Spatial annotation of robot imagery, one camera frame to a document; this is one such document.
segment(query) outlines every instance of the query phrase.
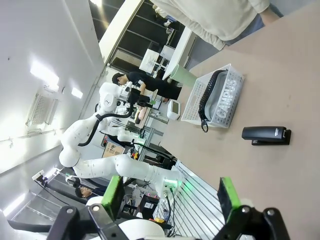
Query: digital display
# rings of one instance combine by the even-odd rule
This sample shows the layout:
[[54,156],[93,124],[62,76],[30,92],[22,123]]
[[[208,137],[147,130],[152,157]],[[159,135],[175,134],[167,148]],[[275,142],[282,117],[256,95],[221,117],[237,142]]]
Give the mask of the digital display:
[[179,113],[179,104],[175,101],[172,102],[172,112],[175,114]]

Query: person in black shirt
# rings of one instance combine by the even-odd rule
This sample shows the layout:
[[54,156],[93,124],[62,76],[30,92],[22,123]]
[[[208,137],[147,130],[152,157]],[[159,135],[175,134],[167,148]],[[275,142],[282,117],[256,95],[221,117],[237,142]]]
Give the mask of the person in black shirt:
[[76,187],[75,188],[75,195],[78,198],[86,198],[89,200],[90,198],[97,197],[97,196],[103,196],[105,194],[105,191],[107,190],[107,187],[101,188],[96,187],[93,190],[87,188],[87,187]]
[[129,72],[129,74],[116,73],[112,77],[112,82],[119,86],[132,82],[133,85],[140,87],[141,94],[145,93],[145,89],[155,91],[158,89],[157,94],[165,98],[167,102],[169,99],[177,100],[181,91],[181,87],[170,84],[162,79],[153,78],[147,74],[140,72]]

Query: metal platform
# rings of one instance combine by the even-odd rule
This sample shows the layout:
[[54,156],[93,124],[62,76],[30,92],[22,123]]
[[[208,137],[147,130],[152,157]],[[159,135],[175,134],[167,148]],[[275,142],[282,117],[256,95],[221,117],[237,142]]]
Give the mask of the metal platform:
[[[190,171],[180,161],[176,168],[183,173],[185,179],[175,196],[175,234],[196,237],[202,240],[212,240],[225,224],[217,190]],[[160,200],[154,217],[164,219],[164,209],[169,210],[168,204]],[[169,224],[174,225],[170,217]],[[242,240],[250,240],[250,236],[242,236]]]

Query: black stapler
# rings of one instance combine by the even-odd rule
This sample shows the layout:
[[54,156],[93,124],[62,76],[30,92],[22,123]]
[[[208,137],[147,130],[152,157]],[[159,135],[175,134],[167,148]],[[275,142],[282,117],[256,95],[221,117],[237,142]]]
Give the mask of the black stapler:
[[289,145],[291,130],[284,126],[247,126],[242,130],[244,140],[253,146]]

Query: basket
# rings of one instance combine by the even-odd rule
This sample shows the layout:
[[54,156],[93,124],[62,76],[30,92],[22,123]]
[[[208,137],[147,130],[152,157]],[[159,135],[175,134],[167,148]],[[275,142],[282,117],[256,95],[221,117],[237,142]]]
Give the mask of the basket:
[[[217,107],[213,113],[212,120],[207,121],[207,124],[211,127],[229,128],[236,111],[236,106],[245,78],[235,70],[231,64],[217,70],[227,70],[228,73],[222,91],[212,93],[220,94],[220,97],[216,105]],[[201,120],[198,114],[199,103],[214,72],[215,71],[210,72],[196,80],[186,103],[181,121],[201,125]]]

